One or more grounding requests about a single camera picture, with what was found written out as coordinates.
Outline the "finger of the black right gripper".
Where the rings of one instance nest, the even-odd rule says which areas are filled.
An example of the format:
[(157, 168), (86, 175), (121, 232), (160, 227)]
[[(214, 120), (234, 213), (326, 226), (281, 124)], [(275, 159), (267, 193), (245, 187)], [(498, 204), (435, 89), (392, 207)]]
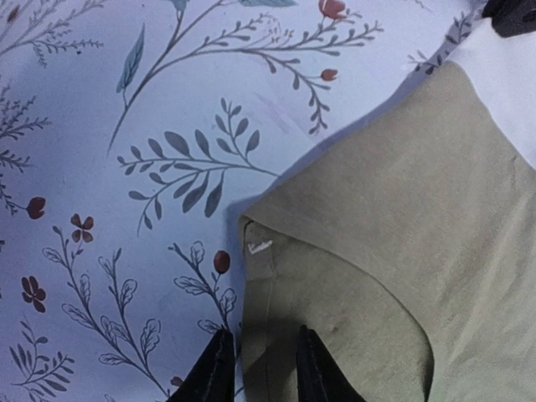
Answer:
[(530, 34), (536, 30), (535, 0), (489, 0), (483, 18), (492, 20), (492, 27), (502, 38)]

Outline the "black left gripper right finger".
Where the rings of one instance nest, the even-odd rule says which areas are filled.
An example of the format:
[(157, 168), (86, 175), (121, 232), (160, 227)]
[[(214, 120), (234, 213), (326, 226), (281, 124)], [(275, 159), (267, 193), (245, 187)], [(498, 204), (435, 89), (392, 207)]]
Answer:
[(300, 402), (365, 402), (307, 325), (301, 325), (297, 338), (296, 376)]

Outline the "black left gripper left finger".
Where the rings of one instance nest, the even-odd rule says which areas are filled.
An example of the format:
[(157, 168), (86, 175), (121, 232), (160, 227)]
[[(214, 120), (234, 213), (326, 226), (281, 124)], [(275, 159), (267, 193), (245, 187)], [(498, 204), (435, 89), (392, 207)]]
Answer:
[(235, 346), (232, 332), (220, 328), (168, 402), (235, 400)]

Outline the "khaki tan underwear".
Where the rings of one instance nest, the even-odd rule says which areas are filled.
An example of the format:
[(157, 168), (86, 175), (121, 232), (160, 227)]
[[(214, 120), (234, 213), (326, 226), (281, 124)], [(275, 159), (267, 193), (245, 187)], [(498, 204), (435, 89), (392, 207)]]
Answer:
[(479, 20), (240, 229), (247, 400), (297, 399), (307, 328), (367, 401), (534, 400), (534, 34)]

